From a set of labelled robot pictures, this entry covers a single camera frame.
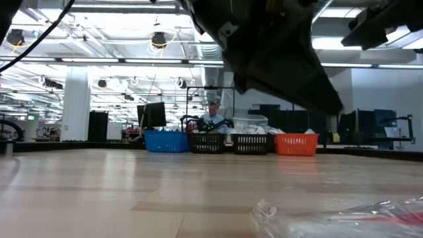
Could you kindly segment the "black cabinet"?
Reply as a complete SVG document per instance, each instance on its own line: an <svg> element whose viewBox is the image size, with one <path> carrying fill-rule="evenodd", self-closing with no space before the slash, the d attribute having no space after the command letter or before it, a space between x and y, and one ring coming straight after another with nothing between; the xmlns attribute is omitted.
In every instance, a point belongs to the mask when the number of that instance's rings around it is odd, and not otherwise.
<svg viewBox="0 0 423 238"><path fill-rule="evenodd" d="M108 129L108 113L91 111L89 114L88 141L106 142Z"/></svg>

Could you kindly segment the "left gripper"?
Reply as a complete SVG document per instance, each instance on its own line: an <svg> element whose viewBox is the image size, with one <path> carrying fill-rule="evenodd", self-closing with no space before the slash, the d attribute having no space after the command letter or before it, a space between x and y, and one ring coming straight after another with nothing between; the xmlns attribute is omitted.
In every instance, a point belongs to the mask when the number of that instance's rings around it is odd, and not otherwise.
<svg viewBox="0 0 423 238"><path fill-rule="evenodd" d="M317 0L178 0L222 49L236 90L256 89L329 116L344 109L315 51Z"/></svg>

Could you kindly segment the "dark desk monitor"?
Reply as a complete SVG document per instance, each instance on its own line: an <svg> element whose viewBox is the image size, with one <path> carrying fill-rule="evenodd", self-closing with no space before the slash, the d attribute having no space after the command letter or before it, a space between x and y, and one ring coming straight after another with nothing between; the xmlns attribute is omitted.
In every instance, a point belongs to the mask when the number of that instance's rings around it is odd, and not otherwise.
<svg viewBox="0 0 423 238"><path fill-rule="evenodd" d="M378 128L396 128L397 113L394 110L375 109L375 126Z"/></svg>
<svg viewBox="0 0 423 238"><path fill-rule="evenodd" d="M337 131L341 136L360 136L362 139L375 135L375 112L369 110L354 110L341 114Z"/></svg>

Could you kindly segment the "person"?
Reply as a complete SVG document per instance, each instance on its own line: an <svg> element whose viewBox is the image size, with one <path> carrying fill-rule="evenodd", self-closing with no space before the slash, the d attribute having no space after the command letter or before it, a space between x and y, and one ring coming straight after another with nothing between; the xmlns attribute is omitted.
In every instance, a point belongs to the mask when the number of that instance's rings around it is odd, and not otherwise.
<svg viewBox="0 0 423 238"><path fill-rule="evenodd" d="M213 122L214 124L218 124L221 122L224 117L222 115L219 115L217 113L217 104L215 102L210 102L208 104L208 112L201 115L201 118L204 119L205 122ZM211 131L212 133L219 133L219 134L226 134L227 133L227 126L222 125L219 128L217 128L214 131Z"/></svg>

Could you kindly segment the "black background monitor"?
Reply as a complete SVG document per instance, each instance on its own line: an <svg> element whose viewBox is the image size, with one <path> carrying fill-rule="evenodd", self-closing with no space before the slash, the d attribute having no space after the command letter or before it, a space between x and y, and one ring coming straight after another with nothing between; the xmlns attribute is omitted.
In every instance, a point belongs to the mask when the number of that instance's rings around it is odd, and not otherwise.
<svg viewBox="0 0 423 238"><path fill-rule="evenodd" d="M164 127L167 125L164 102L137 105L140 128Z"/></svg>

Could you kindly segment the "black ceiling device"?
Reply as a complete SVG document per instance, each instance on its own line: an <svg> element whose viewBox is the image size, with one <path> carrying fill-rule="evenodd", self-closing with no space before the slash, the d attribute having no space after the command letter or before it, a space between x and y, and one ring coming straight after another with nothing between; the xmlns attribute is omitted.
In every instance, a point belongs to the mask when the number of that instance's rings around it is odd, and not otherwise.
<svg viewBox="0 0 423 238"><path fill-rule="evenodd" d="M167 45L164 32L154 32L151 38L151 44L157 49L164 48Z"/></svg>

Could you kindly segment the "black plastic bin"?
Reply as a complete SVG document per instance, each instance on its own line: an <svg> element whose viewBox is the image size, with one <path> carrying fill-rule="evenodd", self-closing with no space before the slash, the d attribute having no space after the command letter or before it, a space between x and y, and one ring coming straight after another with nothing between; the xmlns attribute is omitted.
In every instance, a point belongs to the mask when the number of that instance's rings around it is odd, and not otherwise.
<svg viewBox="0 0 423 238"><path fill-rule="evenodd" d="M226 134L188 134L189 151L192 153L217 153L225 149Z"/></svg>
<svg viewBox="0 0 423 238"><path fill-rule="evenodd" d="M274 149L271 134L232 134L233 152L239 155L265 155Z"/></svg>

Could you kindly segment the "black aluminium table frame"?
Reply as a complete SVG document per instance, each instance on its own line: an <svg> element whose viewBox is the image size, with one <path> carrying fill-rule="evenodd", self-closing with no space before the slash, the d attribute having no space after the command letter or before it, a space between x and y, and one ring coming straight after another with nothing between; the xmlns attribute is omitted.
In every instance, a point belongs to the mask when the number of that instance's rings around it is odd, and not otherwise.
<svg viewBox="0 0 423 238"><path fill-rule="evenodd" d="M6 154L7 144L12 145L12 152L35 152L54 151L68 149L132 149L145 150L143 145L131 143L97 143L97 142L15 142L0 141L0 155ZM354 155L362 157L376 157L382 159L393 159L399 161L413 161L423 163L423 152L414 151L393 151L362 149L355 147L348 148L317 148L316 154L327 155Z"/></svg>

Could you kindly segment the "black partition panel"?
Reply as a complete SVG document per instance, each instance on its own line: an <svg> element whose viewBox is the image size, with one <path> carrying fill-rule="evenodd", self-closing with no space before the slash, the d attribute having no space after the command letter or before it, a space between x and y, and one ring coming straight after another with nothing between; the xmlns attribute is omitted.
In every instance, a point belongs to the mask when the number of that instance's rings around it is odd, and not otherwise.
<svg viewBox="0 0 423 238"><path fill-rule="evenodd" d="M249 114L267 117L268 125L287 133L304 133L312 129L321 134L327 130L327 118L309 110L282 109L280 105L260 104L258 109L248 109Z"/></svg>

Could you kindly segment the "bagged red toothbrush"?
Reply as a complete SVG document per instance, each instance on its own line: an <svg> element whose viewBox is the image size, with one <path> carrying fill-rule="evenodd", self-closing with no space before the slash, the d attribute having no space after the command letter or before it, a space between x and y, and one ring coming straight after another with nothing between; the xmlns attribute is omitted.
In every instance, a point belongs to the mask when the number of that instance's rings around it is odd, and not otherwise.
<svg viewBox="0 0 423 238"><path fill-rule="evenodd" d="M302 214L261 200L250 221L259 238L423 238L423 196Z"/></svg>

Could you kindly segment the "blue plastic bin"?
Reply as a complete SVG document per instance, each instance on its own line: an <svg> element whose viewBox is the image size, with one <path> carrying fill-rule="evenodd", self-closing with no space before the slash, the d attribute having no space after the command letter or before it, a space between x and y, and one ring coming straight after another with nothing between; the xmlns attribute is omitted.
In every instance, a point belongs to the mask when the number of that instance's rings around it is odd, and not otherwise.
<svg viewBox="0 0 423 238"><path fill-rule="evenodd" d="M150 152L182 153L189 150L185 132L144 131L145 147Z"/></svg>

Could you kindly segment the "orange plastic bin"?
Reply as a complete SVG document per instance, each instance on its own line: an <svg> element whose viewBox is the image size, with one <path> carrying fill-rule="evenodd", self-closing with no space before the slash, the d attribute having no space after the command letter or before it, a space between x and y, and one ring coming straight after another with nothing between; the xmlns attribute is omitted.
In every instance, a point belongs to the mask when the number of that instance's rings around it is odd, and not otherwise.
<svg viewBox="0 0 423 238"><path fill-rule="evenodd" d="M316 154L319 134L276 134L275 148L279 155L306 156Z"/></svg>

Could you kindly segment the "printed vanity pack bag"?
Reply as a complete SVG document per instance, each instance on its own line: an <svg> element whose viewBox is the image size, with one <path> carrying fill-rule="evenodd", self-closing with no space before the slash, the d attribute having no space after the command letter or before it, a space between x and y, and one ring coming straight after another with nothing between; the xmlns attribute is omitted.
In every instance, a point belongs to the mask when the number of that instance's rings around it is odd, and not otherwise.
<svg viewBox="0 0 423 238"><path fill-rule="evenodd" d="M262 126L254 124L236 123L234 129L236 134L267 134L267 131Z"/></svg>

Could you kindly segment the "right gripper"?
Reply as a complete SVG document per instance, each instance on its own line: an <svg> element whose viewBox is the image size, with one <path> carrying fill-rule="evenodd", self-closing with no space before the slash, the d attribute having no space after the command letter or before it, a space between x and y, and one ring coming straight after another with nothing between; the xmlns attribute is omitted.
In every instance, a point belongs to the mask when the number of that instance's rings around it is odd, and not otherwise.
<svg viewBox="0 0 423 238"><path fill-rule="evenodd" d="M359 13L348 28L350 33L342 39L343 46L376 48L400 28L408 33L423 30L423 0L382 0Z"/></svg>

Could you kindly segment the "white square pillar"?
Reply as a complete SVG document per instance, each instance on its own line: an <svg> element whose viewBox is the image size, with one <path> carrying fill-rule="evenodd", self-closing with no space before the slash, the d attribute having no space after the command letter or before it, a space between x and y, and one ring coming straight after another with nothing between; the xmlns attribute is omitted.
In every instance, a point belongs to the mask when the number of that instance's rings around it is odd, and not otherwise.
<svg viewBox="0 0 423 238"><path fill-rule="evenodd" d="M61 141L86 141L92 79L87 66L67 66L65 77Z"/></svg>

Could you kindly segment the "LED light bar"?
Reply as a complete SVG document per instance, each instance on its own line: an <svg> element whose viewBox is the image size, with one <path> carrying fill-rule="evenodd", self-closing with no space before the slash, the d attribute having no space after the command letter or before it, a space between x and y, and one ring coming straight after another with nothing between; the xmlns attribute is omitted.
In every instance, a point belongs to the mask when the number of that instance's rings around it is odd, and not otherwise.
<svg viewBox="0 0 423 238"><path fill-rule="evenodd" d="M222 60L148 58L47 58L25 57L20 63L44 65L101 65L136 67L227 67ZM422 64L322 63L327 68L423 70Z"/></svg>

